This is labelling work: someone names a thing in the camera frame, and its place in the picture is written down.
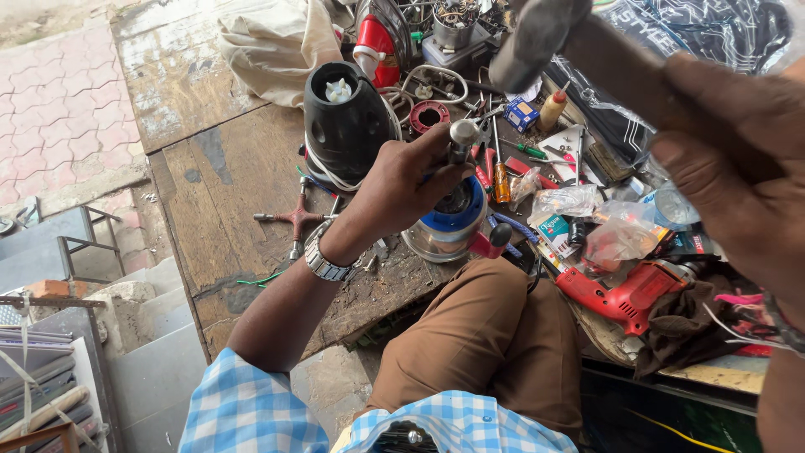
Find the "brown trousers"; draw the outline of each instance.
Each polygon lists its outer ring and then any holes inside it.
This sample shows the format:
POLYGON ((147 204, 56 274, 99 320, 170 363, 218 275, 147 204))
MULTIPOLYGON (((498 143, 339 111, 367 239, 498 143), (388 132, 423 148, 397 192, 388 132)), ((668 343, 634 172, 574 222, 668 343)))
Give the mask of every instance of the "brown trousers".
POLYGON ((550 281, 526 295, 529 283, 502 258, 465 265, 422 318, 386 346, 372 395, 356 417, 464 390, 578 439, 576 324, 550 281))

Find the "blue box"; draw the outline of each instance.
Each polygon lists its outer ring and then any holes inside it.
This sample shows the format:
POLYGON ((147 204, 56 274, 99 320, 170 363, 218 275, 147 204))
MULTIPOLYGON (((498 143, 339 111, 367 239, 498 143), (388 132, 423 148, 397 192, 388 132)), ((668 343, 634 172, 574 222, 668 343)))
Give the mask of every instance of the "blue box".
POLYGON ((537 107, 519 96, 512 99, 503 111, 503 118, 521 134, 536 123, 538 117, 537 107))

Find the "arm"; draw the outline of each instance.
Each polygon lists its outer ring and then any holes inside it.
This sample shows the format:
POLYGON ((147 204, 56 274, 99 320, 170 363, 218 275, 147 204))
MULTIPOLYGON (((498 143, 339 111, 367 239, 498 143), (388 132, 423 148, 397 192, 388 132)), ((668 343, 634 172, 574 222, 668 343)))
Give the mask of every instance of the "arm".
MULTIPOLYGON (((413 143, 382 146, 361 189, 322 236, 325 259, 351 264, 378 239, 413 225, 474 174, 471 164, 448 165, 422 184, 427 169, 447 155, 448 131, 448 125, 439 124, 413 143)), ((254 299, 227 347, 265 372, 289 372, 340 285, 320 279, 304 260, 297 261, 254 299)))
MULTIPOLYGON (((733 124, 786 177, 751 186, 725 153, 689 136, 663 132, 651 152, 699 211, 704 227, 740 273, 774 294, 788 321, 805 331, 805 84, 747 77, 674 56, 669 81, 733 124)), ((758 403, 765 451, 798 451, 805 426, 805 359, 775 349, 758 403)))

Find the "green wire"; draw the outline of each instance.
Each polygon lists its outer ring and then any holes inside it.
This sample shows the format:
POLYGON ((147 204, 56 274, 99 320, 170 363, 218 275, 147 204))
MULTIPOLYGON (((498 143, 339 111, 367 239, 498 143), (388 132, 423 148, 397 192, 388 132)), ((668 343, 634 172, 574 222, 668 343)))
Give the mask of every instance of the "green wire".
POLYGON ((245 280, 238 280, 237 282, 238 282, 238 283, 242 283, 242 284, 244 284, 244 285, 257 285, 257 286, 259 286, 259 287, 261 287, 261 288, 265 288, 265 287, 266 287, 265 285, 260 285, 260 284, 261 284, 261 283, 266 283, 267 281, 269 281, 269 280, 273 279, 274 277, 279 276, 279 275, 280 275, 280 274, 282 274, 283 272, 285 272, 285 271, 279 271, 279 272, 275 273, 273 276, 270 276, 270 277, 267 277, 267 278, 264 278, 264 279, 262 279, 262 280, 258 280, 258 281, 245 281, 245 280))

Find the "red drill machine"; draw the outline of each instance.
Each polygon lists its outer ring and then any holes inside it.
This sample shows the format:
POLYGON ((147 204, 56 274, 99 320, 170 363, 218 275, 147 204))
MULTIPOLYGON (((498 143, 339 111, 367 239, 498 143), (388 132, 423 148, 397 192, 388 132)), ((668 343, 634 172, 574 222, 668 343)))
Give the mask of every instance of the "red drill machine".
POLYGON ((620 324, 625 334, 640 335, 649 327, 648 316, 654 301, 691 284, 699 270, 697 263, 641 261, 626 274, 626 281, 608 289, 570 268, 556 277, 556 286, 574 301, 620 324))

